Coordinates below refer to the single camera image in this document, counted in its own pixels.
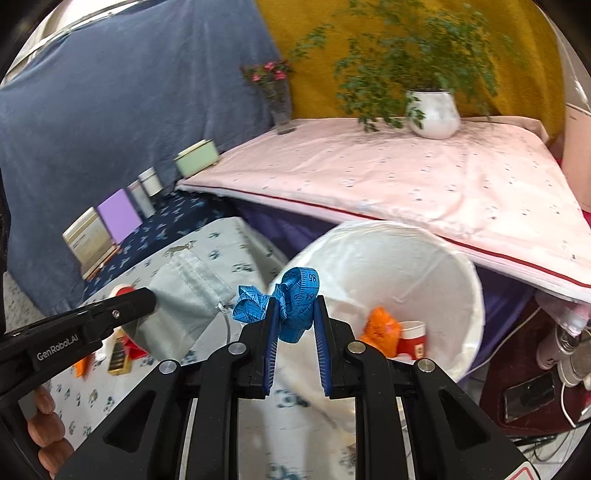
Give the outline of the person's left hand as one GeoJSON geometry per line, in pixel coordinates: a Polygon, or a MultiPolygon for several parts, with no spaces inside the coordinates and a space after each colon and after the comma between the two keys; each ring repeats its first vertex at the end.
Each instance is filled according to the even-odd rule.
{"type": "Polygon", "coordinates": [[[74,453],[65,438],[65,426],[55,413],[55,402],[44,386],[34,391],[35,415],[27,421],[29,435],[40,447],[38,459],[49,476],[54,479],[74,453]]]}

